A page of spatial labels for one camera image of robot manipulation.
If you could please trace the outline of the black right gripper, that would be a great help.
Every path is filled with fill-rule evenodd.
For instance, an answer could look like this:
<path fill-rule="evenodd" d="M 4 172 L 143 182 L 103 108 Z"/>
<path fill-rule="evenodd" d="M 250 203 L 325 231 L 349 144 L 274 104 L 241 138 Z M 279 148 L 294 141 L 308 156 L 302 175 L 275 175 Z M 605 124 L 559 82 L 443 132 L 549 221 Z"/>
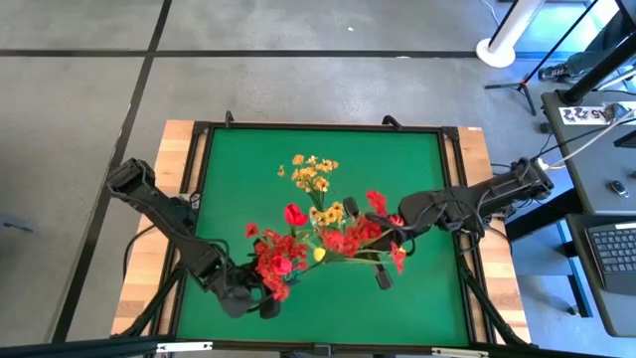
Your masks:
<path fill-rule="evenodd" d="M 353 197 L 343 200 L 344 211 L 348 218 L 357 219 L 360 209 L 357 201 Z M 367 244 L 372 249 L 390 249 L 392 244 L 403 245 L 412 238 L 410 226 L 408 226 L 401 216 L 367 216 L 370 224 L 378 226 L 380 233 L 373 237 Z M 388 290 L 393 286 L 392 278 L 382 264 L 373 264 L 374 275 L 381 290 Z"/>

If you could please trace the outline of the red flower bunch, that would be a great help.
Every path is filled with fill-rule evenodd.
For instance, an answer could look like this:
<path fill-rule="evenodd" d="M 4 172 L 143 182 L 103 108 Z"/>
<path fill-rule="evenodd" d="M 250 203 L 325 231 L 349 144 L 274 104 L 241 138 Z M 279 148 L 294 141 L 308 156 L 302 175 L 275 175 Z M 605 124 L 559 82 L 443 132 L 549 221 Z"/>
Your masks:
<path fill-rule="evenodd" d="M 368 248 L 368 242 L 381 231 L 378 226 L 370 224 L 367 216 L 398 216 L 388 212 L 387 198 L 384 194 L 371 190 L 366 194 L 367 201 L 372 210 L 361 213 L 357 219 L 350 219 L 346 213 L 345 223 L 337 227 L 316 227 L 311 223 L 309 212 L 309 223 L 312 225 L 312 236 L 315 241 L 312 243 L 315 248 L 321 247 L 327 251 L 324 264 L 331 262 L 350 262 L 366 265 L 385 265 L 383 257 L 388 258 L 397 272 L 402 273 L 404 262 L 408 256 L 408 251 L 404 244 L 397 246 L 392 244 L 390 249 Z"/>
<path fill-rule="evenodd" d="M 254 239 L 256 272 L 271 291 L 271 296 L 283 302 L 290 293 L 290 286 L 285 284 L 284 278 L 308 269 L 308 246 L 297 243 L 292 235 L 280 235 L 270 229 L 261 231 L 256 223 L 246 225 L 245 236 L 248 239 Z M 275 256 L 285 256 L 292 260 L 292 272 L 284 276 L 274 274 L 271 264 Z"/>

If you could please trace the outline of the black aluminium table frame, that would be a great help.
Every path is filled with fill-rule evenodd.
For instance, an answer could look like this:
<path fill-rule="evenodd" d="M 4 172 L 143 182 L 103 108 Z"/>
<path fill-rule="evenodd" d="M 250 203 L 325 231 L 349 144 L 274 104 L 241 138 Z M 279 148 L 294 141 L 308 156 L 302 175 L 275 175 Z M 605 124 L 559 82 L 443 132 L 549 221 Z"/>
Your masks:
<path fill-rule="evenodd" d="M 197 197 L 193 201 L 186 200 L 191 204 L 195 212 L 192 233 L 197 237 L 199 237 L 197 234 L 197 225 L 203 201 L 208 164 L 211 157 L 213 136 L 216 130 L 222 128 L 226 128 L 224 121 L 212 122 L 209 124 L 208 138 L 199 173 L 200 177 L 197 183 Z M 460 144 L 457 140 L 452 139 L 448 130 L 443 127 L 403 126 L 402 131 L 395 131 L 391 127 L 382 124 L 305 124 L 235 121 L 230 128 L 309 131 L 366 131 L 419 134 L 431 133 L 436 135 L 438 138 L 441 160 L 444 166 L 443 176 L 445 184 L 440 189 L 425 191 L 437 191 L 452 186 L 472 186 L 467 185 L 465 182 Z M 159 173 L 155 169 L 153 169 L 153 171 L 155 173 L 155 186 L 160 189 L 158 182 Z M 303 227 L 293 227 L 289 226 L 287 223 L 286 225 L 286 232 L 276 233 L 280 235 L 292 235 L 297 243 L 305 244 L 309 248 L 307 259 L 308 269 L 299 272 L 299 278 L 313 269 L 323 267 L 328 264 L 359 264 L 350 262 L 331 262 L 326 264 L 316 263 L 313 258 L 315 246 L 312 244 L 315 239 L 312 236 L 312 225 L 309 223 L 309 220 Z M 156 226 L 155 228 L 158 233 L 162 234 Z M 432 230 L 443 231 L 433 226 L 428 232 Z M 464 345 L 327 343 L 332 345 L 332 354 L 365 353 L 379 355 L 431 355 L 432 347 L 448 347 L 487 351 L 490 358 L 536 358 L 542 355 L 541 349 L 536 348 L 520 339 L 514 333 L 512 328 L 504 321 L 503 317 L 499 314 L 495 305 L 486 294 L 484 282 L 478 279 L 475 270 L 468 266 L 468 260 L 478 254 L 478 247 L 483 242 L 485 234 L 482 237 L 479 237 L 467 232 L 443 232 L 450 234 L 452 238 L 468 335 L 467 343 Z M 409 247 L 417 238 L 404 243 L 404 247 L 408 251 L 407 258 L 410 256 Z M 252 250 L 246 263 L 251 261 L 251 259 L 256 259 L 253 247 L 254 239 L 249 240 L 252 242 Z M 177 251 L 168 239 L 167 242 L 171 249 Z M 75 342 L 54 341 L 49 344 L 2 347 L 0 348 L 0 358 L 119 358 L 147 354 L 170 354 L 156 353 L 157 344 L 183 341 L 212 341 L 214 343 L 212 350 L 307 352 L 312 354 L 312 347 L 316 343 L 292 341 L 208 340 L 180 337 L 178 335 L 178 326 L 180 322 L 185 286 L 188 281 L 195 281 L 184 269 L 178 266 L 179 252 L 177 251 L 177 253 L 178 259 L 175 263 L 167 263 L 163 266 L 162 272 L 164 280 L 157 293 L 132 325 L 124 332 L 106 339 Z M 383 257 L 383 260 L 386 262 L 385 268 L 392 277 L 392 272 L 396 271 L 395 267 L 388 262 L 387 257 Z"/>

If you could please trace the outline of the black tripod stand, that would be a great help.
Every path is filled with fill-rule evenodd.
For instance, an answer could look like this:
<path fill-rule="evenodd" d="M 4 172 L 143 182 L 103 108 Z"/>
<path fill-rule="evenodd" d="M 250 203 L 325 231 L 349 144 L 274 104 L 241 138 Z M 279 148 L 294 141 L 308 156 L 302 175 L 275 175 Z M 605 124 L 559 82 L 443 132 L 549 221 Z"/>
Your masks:
<path fill-rule="evenodd" d="M 488 84 L 484 85 L 484 90 L 513 90 L 523 96 L 526 100 L 529 108 L 529 113 L 532 116 L 536 116 L 538 111 L 533 100 L 533 96 L 531 94 L 529 88 L 529 82 L 535 76 L 535 74 L 539 71 L 540 67 L 547 62 L 553 54 L 557 51 L 557 49 L 561 46 L 561 44 L 565 41 L 565 39 L 574 31 L 574 29 L 579 25 L 579 23 L 585 18 L 585 16 L 594 8 L 597 4 L 598 0 L 576 0 L 578 3 L 583 3 L 585 8 L 583 12 L 573 21 L 571 25 L 562 33 L 562 35 L 558 38 L 557 41 L 552 45 L 552 47 L 544 52 L 541 56 L 539 62 L 532 68 L 532 70 L 523 76 L 519 81 L 514 83 L 505 83 L 505 84 Z"/>

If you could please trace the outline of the green table mat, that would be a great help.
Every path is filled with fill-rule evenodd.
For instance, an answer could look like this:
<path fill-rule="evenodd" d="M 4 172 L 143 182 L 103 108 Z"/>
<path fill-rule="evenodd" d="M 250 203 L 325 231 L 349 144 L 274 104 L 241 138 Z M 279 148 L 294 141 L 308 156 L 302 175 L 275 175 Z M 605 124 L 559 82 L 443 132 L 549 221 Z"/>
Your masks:
<path fill-rule="evenodd" d="M 326 202 L 385 195 L 390 211 L 412 193 L 444 186 L 438 138 L 431 133 L 222 128 L 215 131 L 197 234 L 228 242 L 245 263 L 247 224 L 287 231 L 283 211 L 310 198 L 290 179 L 292 158 L 316 155 L 338 163 Z M 410 245 L 393 286 L 381 289 L 372 267 L 328 264 L 303 275 L 280 313 L 228 316 L 217 298 L 188 281 L 178 326 L 182 338 L 310 343 L 464 345 L 468 341 L 450 234 L 432 230 Z"/>

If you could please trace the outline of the white handwritten label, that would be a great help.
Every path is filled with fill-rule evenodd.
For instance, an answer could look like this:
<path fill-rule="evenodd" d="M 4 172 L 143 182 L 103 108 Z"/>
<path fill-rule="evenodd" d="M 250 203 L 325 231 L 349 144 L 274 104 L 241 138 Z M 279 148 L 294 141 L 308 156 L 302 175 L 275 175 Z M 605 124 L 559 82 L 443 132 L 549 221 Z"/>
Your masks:
<path fill-rule="evenodd" d="M 603 106 L 567 106 L 558 109 L 565 125 L 607 125 Z"/>

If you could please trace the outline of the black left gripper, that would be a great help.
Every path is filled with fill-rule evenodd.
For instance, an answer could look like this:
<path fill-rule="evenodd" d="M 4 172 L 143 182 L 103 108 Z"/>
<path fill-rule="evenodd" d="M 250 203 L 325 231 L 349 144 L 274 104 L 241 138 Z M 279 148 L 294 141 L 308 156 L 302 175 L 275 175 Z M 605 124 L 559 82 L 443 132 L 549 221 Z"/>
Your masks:
<path fill-rule="evenodd" d="M 216 295 L 223 311 L 230 317 L 241 317 L 259 305 L 262 319 L 280 314 L 281 302 L 273 297 L 263 299 L 260 276 L 253 270 L 229 270 L 216 280 Z"/>

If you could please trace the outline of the dark grey side desk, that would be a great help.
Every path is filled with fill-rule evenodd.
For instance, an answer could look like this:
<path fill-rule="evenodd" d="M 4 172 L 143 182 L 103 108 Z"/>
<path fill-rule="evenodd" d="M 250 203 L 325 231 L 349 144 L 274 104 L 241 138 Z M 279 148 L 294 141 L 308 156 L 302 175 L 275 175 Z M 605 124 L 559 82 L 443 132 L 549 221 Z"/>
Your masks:
<path fill-rule="evenodd" d="M 604 289 L 585 234 L 588 228 L 626 222 L 636 222 L 636 217 L 568 214 L 560 234 L 569 262 L 580 261 L 586 278 L 583 283 L 576 272 L 568 277 L 575 297 L 575 306 L 568 311 L 587 318 L 593 315 L 591 307 L 595 306 L 609 335 L 636 338 L 636 296 Z"/>

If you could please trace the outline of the person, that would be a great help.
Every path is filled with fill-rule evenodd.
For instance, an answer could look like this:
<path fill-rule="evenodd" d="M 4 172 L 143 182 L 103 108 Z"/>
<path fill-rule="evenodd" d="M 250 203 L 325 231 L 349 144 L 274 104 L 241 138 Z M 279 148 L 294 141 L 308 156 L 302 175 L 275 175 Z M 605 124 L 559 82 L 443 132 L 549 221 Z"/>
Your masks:
<path fill-rule="evenodd" d="M 565 62 L 541 68 L 538 77 L 541 82 L 572 82 L 584 76 L 604 60 L 612 50 L 584 51 L 571 55 Z"/>

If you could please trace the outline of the black keyboard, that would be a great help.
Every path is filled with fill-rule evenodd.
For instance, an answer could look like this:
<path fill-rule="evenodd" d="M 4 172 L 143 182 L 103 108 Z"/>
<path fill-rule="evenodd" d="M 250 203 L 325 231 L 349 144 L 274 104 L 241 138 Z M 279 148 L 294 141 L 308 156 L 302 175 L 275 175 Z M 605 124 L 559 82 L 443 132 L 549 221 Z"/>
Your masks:
<path fill-rule="evenodd" d="M 604 289 L 636 296 L 636 222 L 596 226 L 585 234 Z"/>

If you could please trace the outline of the thick black stand pole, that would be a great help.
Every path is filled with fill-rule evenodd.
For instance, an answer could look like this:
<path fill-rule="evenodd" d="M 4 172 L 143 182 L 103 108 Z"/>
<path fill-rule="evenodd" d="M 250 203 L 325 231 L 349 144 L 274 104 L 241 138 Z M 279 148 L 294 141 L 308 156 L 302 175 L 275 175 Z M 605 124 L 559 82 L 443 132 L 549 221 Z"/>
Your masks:
<path fill-rule="evenodd" d="M 567 105 L 582 104 L 583 98 L 612 72 L 636 55 L 636 32 L 620 43 L 597 66 L 568 90 L 557 90 L 560 101 Z"/>

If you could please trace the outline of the grey floor object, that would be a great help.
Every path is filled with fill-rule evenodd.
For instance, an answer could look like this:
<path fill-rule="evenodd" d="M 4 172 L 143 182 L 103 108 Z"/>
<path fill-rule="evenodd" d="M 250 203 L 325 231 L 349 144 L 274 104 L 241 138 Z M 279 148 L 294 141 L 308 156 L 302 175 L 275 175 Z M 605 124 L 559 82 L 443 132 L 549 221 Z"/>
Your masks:
<path fill-rule="evenodd" d="M 0 214 L 0 226 L 4 228 L 13 228 L 27 233 L 35 233 L 37 228 L 35 225 L 7 214 Z"/>

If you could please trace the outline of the silver aluminium bracket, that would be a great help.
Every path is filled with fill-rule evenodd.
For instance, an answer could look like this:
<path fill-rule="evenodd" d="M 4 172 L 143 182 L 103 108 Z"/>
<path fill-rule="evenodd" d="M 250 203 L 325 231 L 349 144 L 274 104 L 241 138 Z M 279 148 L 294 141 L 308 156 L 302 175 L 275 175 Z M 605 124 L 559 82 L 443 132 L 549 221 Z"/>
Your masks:
<path fill-rule="evenodd" d="M 490 358 L 487 351 L 448 347 L 432 347 L 431 355 L 444 358 Z"/>
<path fill-rule="evenodd" d="M 164 342 L 157 344 L 156 353 L 210 351 L 213 346 L 212 341 Z"/>

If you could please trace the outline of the white pole with round base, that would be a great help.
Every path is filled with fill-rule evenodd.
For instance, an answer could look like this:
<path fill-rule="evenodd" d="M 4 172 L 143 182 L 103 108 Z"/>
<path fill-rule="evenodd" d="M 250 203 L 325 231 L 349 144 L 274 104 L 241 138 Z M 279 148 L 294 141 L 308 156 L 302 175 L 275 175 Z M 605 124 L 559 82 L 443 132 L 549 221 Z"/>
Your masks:
<path fill-rule="evenodd" d="M 515 46 L 546 0 L 514 0 L 491 38 L 481 40 L 476 55 L 493 68 L 509 67 L 516 59 Z"/>

